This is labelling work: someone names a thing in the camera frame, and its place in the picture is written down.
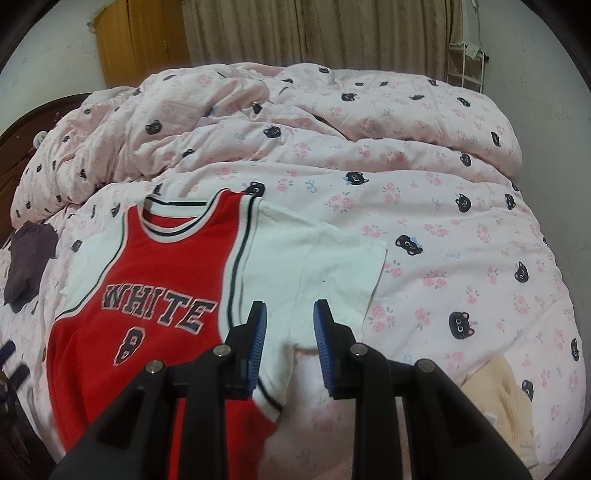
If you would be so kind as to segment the dark wooden headboard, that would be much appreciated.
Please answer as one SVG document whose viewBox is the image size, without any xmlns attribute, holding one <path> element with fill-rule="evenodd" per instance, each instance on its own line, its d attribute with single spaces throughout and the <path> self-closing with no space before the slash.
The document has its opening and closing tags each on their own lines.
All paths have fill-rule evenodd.
<svg viewBox="0 0 591 480">
<path fill-rule="evenodd" d="M 36 149 L 33 140 L 52 130 L 72 110 L 78 110 L 89 93 L 74 94 L 42 104 L 27 112 L 1 134 L 1 245 L 12 235 L 10 207 L 22 174 Z"/>
</svg>

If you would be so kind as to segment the beige garment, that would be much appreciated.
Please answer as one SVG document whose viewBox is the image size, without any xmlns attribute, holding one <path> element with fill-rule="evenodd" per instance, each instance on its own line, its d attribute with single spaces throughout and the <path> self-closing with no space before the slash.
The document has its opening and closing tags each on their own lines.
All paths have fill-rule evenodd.
<svg viewBox="0 0 591 480">
<path fill-rule="evenodd" d="M 492 357 L 461 390 L 528 468 L 538 463 L 532 402 L 503 355 Z"/>
</svg>

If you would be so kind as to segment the folded dark purple garment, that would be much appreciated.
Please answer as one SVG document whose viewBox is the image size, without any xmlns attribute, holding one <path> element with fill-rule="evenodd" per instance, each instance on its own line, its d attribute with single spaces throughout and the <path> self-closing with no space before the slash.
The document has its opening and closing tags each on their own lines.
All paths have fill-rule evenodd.
<svg viewBox="0 0 591 480">
<path fill-rule="evenodd" d="M 57 232 L 49 224 L 27 221 L 13 235 L 4 303 L 14 313 L 38 295 L 46 265 L 55 257 L 57 242 Z"/>
</svg>

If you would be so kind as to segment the red white basketball jersey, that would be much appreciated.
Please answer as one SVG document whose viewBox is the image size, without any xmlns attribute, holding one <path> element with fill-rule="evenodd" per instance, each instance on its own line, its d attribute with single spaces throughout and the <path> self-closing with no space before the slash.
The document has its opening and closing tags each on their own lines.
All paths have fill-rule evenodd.
<svg viewBox="0 0 591 480">
<path fill-rule="evenodd" d="M 228 406 L 233 479 L 255 479 L 287 401 L 294 353 L 315 347 L 325 299 L 363 329 L 385 243 L 307 219 L 246 193 L 207 201 L 148 196 L 84 240 L 60 294 L 46 353 L 53 419 L 70 449 L 151 360 L 193 360 L 266 304 L 259 382 Z"/>
</svg>

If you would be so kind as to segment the beige curtain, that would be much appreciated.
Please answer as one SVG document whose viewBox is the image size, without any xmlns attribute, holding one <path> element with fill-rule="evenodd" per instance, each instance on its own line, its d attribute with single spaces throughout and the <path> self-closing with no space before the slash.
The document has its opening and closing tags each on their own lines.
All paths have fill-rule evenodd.
<svg viewBox="0 0 591 480">
<path fill-rule="evenodd" d="M 184 1 L 191 61 L 315 63 L 442 79 L 463 36 L 459 1 Z"/>
</svg>

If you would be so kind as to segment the pink cat print duvet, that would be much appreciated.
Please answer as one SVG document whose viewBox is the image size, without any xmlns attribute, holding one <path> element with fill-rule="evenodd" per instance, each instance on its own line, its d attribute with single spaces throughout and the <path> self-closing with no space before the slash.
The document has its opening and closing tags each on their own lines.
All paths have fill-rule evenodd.
<svg viewBox="0 0 591 480">
<path fill-rule="evenodd" d="M 582 426 L 582 339 L 556 258 L 516 186 L 522 153 L 487 96 L 421 75 L 315 64 L 165 70 L 98 91 L 36 146 L 16 188 L 15 232 L 58 235 L 38 295 L 1 307 L 1 336 L 30 368 L 19 393 L 55 459 L 65 449 L 47 383 L 50 330 L 81 243 L 148 196 L 246 193 L 385 243 L 356 335 L 386 357 L 430 358 L 460 386 L 503 355 L 532 402 L 538 463 Z M 353 406 L 322 388 L 317 347 L 294 372 L 256 478 L 342 478 Z"/>
</svg>

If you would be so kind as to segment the wooden wardrobe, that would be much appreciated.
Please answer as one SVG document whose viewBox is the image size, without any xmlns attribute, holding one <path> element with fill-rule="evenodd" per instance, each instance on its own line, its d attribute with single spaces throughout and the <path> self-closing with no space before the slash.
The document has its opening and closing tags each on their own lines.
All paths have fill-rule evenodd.
<svg viewBox="0 0 591 480">
<path fill-rule="evenodd" d="M 190 65 L 179 1 L 114 1 L 93 27 L 108 88 L 137 86 L 153 73 Z"/>
</svg>

